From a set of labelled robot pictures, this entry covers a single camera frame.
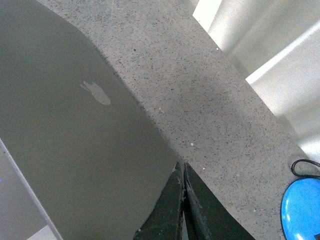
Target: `laptop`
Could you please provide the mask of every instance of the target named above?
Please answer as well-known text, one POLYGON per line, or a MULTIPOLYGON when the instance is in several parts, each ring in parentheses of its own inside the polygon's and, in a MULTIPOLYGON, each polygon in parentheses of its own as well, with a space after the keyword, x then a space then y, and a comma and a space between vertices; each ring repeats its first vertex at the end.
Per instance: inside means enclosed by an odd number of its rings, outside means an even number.
POLYGON ((0 3, 0 138, 64 240, 127 240, 178 161, 76 27, 0 3))

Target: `blue computer mouse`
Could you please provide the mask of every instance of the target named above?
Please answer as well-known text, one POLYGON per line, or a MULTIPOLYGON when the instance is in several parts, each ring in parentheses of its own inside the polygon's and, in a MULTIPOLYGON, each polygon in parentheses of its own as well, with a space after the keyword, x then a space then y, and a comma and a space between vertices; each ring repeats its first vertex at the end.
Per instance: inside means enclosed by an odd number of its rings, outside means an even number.
POLYGON ((320 240, 320 180, 294 181, 283 195, 281 222, 287 240, 320 240))

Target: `black cable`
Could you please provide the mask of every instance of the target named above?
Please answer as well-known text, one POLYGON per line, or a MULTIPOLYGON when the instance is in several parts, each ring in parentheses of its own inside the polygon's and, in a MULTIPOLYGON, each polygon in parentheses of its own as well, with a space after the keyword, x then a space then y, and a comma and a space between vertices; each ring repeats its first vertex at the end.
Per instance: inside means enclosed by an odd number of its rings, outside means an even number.
POLYGON ((296 170, 295 170, 295 166, 297 165, 297 163, 300 163, 300 162, 305 162, 305 163, 313 164, 313 165, 315 165, 315 166, 317 166, 317 167, 320 168, 320 163, 318 163, 318 162, 316 162, 316 161, 312 161, 312 160, 309 160, 309 159, 299 159, 299 160, 295 161, 295 162, 292 164, 292 166, 291 166, 291 172, 292 172, 295 176, 297 176, 297 177, 299 177, 299 178, 314 178, 314 179, 320 179, 320 176, 319 176, 319 175, 308 175, 308 174, 303 174, 303 175, 301 175, 301 174, 298 174, 298 173, 296 172, 296 170))

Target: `apple logo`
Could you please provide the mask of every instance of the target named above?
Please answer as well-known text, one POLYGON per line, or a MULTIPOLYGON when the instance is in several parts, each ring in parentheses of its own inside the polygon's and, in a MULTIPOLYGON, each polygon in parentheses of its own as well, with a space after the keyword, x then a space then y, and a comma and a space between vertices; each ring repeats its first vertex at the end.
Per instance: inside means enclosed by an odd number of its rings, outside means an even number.
POLYGON ((98 86, 94 82, 92 82, 92 84, 89 84, 86 81, 84 81, 83 84, 84 85, 80 84, 80 87, 88 92, 91 92, 91 94, 99 103, 105 106, 111 104, 110 98, 106 95, 105 91, 100 86, 98 86))

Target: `speckled countertop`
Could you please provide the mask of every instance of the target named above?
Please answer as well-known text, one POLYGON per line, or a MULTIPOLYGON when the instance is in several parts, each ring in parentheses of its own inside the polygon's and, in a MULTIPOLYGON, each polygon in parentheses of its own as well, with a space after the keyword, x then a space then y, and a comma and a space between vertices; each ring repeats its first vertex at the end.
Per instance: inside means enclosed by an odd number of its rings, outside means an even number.
POLYGON ((79 28, 163 138, 257 239, 303 152, 179 0, 39 0, 79 28))

